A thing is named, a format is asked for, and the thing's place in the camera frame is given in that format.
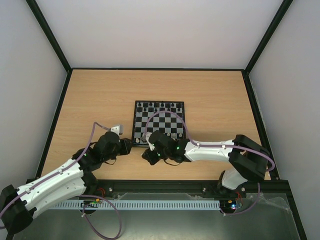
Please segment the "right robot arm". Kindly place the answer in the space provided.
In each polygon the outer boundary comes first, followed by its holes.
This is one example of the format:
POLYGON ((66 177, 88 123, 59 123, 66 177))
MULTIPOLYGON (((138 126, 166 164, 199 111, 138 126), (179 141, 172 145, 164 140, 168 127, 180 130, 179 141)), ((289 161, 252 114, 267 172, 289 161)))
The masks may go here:
POLYGON ((148 144, 141 155, 151 165, 160 160, 183 162, 214 161, 230 163, 219 177, 215 192, 229 196, 239 186, 250 181, 261 183, 266 172, 275 168, 269 151, 245 135, 238 134, 235 139, 220 142, 195 141, 189 138, 173 139, 156 130, 143 135, 148 144))

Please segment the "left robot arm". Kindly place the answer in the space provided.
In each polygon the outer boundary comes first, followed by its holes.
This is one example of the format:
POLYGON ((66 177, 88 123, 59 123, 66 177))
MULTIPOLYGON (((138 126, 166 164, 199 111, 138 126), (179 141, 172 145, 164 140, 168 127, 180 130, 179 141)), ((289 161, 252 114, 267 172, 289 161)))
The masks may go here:
POLYGON ((93 172, 117 156, 128 155, 131 148, 130 139, 107 131, 45 176, 17 188, 6 186, 0 193, 0 228, 10 235, 17 234, 54 205, 80 195, 93 195, 99 183, 93 172))

